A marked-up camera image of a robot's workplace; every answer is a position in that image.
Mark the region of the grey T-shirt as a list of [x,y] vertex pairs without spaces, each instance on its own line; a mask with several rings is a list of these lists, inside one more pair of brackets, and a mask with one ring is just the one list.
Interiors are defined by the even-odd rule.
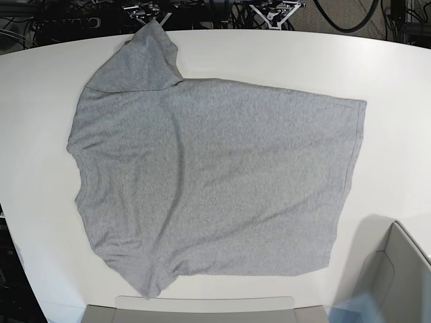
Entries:
[[185,79],[157,22],[86,83],[67,151],[94,253],[143,297],[179,276],[325,268],[366,103]]

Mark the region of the grey bin at right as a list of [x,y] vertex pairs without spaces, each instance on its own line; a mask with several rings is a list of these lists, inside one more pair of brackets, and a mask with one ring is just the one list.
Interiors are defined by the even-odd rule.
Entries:
[[365,260],[352,297],[361,292],[371,293],[381,322],[430,321],[430,259],[399,222]]

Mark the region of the grey bin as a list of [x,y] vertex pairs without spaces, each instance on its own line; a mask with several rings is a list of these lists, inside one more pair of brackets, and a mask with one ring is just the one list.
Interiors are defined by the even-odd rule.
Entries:
[[430,321],[430,259],[399,222],[365,260],[352,297],[361,292],[371,293],[381,322]]
[[328,322],[323,306],[296,308],[293,297],[166,299],[118,296],[88,305],[82,322]]

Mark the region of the grey bin at bottom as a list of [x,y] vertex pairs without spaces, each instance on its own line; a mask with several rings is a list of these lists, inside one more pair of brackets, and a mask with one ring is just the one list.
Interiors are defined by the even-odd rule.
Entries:
[[296,308],[293,297],[166,299],[118,296],[88,305],[82,322],[328,322],[323,306]]

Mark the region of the blue translucent object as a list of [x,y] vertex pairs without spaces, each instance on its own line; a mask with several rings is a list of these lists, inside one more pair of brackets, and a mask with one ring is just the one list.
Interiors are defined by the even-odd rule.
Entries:
[[369,292],[354,295],[348,301],[327,309],[329,322],[372,323],[381,322],[378,304]]

